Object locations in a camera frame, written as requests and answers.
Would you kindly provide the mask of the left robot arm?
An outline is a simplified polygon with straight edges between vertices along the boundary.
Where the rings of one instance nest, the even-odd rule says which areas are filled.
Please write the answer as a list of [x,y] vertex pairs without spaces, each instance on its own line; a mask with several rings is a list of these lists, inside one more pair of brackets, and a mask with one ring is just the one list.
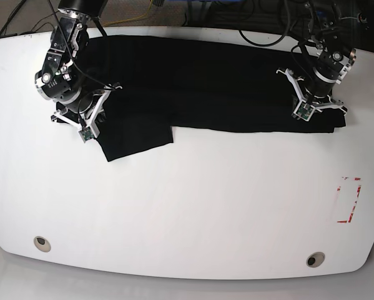
[[305,7],[311,16],[309,36],[296,45],[308,64],[305,75],[298,76],[288,68],[277,72],[286,76],[295,90],[292,117],[308,122],[326,109],[347,113],[344,103],[332,98],[332,89],[354,65],[356,49],[340,37],[341,16],[334,1],[307,1]]

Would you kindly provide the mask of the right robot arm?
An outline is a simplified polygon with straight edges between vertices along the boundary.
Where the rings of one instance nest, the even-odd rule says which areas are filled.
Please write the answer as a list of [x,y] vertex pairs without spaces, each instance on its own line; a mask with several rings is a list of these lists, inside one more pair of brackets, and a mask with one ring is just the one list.
[[98,124],[106,118],[103,108],[110,94],[121,85],[106,84],[83,71],[76,63],[88,45],[87,23],[92,21],[103,37],[100,24],[106,1],[61,1],[58,6],[64,17],[57,18],[51,34],[51,45],[34,84],[38,93],[56,104],[51,120],[77,129],[86,142],[100,135]]

